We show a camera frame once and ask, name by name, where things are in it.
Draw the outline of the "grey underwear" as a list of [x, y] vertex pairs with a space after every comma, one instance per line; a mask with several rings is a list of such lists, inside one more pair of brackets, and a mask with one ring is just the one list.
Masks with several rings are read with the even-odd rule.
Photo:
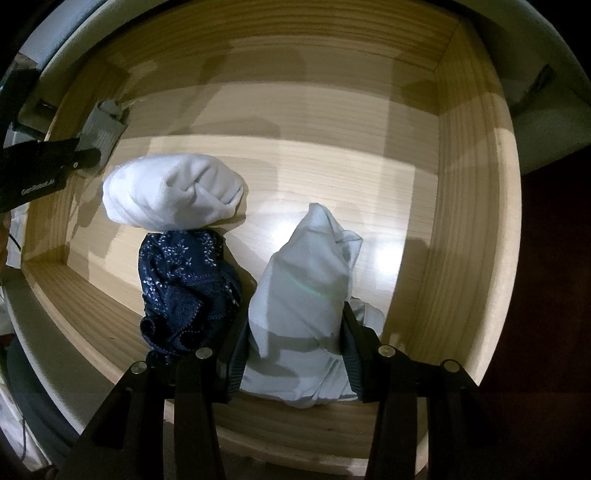
[[94, 176], [104, 169], [127, 128], [128, 112], [112, 99], [97, 102], [93, 107], [78, 134], [76, 150], [85, 157], [78, 168], [81, 176]]

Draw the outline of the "pale white garment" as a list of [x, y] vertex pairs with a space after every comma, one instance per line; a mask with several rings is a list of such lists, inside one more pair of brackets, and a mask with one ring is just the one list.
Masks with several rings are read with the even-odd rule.
[[249, 302], [250, 353], [242, 391], [294, 408], [353, 401], [339, 353], [342, 311], [381, 333], [385, 315], [352, 294], [363, 246], [321, 204], [312, 203], [290, 240], [270, 257]]

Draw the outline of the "wooden top drawer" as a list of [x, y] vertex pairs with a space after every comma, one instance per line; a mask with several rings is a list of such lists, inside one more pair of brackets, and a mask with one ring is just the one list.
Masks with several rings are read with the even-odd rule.
[[[353, 295], [386, 314], [382, 338], [426, 363], [456, 359], [480, 383], [513, 290], [521, 185], [509, 109], [471, 26], [422, 1], [164, 8], [98, 47], [66, 87], [42, 140], [81, 132], [100, 100], [129, 105], [129, 126], [102, 177], [73, 175], [32, 202], [22, 273], [6, 272], [21, 345], [69, 426], [81, 433], [147, 351], [144, 232], [100, 205], [101, 180], [143, 154], [209, 154], [242, 176], [238, 217], [218, 228], [245, 287], [308, 204], [327, 206], [365, 240]], [[377, 406], [237, 396], [214, 407], [225, 449], [365, 473]]]

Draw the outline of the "navy floral lace underwear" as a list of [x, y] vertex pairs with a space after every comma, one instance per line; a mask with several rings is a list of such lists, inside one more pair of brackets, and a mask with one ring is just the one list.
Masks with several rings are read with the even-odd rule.
[[243, 319], [242, 281], [211, 229], [147, 234], [138, 252], [140, 333], [167, 357], [223, 353]]

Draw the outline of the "white rolled underwear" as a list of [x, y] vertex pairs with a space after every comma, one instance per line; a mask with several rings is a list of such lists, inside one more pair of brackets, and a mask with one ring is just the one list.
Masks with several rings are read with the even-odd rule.
[[146, 155], [117, 166], [103, 182], [107, 217], [118, 224], [165, 232], [231, 218], [245, 184], [210, 155]]

